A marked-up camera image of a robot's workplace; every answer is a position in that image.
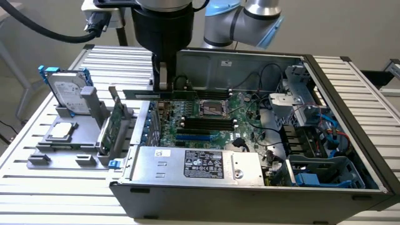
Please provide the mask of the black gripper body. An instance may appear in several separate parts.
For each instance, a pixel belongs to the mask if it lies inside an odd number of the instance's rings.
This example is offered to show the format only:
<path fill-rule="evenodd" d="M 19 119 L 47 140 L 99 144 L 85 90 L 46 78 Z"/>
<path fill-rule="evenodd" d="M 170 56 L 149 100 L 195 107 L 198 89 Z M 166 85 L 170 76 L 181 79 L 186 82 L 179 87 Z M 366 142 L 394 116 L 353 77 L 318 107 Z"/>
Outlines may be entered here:
<path fill-rule="evenodd" d="M 193 7 L 174 12 L 157 12 L 131 8 L 134 35 L 138 44 L 149 50 L 158 61 L 167 62 L 191 39 Z"/>

